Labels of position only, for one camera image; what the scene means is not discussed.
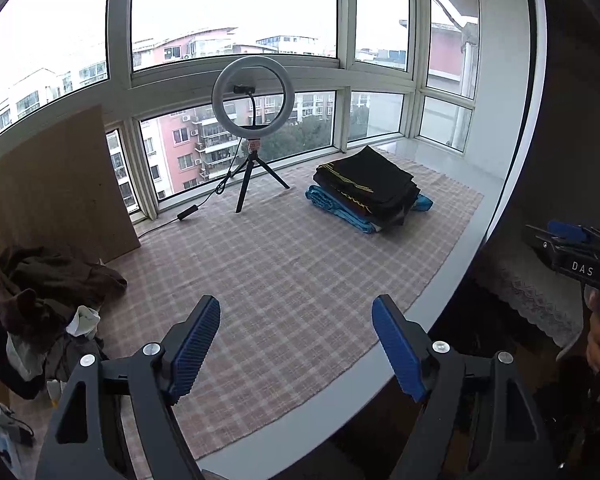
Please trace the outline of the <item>person right hand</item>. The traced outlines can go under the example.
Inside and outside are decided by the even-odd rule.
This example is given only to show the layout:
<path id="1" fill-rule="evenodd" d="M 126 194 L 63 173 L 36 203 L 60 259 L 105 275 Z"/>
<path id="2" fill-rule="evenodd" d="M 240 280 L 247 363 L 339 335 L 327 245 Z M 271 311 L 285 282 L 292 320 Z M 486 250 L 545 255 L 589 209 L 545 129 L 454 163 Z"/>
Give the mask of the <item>person right hand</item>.
<path id="1" fill-rule="evenodd" d="M 598 313 L 598 304 L 600 303 L 600 293 L 591 287 L 585 289 L 585 304 L 591 311 L 590 329 L 588 338 L 586 338 L 585 356 L 588 366 L 597 374 L 600 372 L 600 314 Z"/>

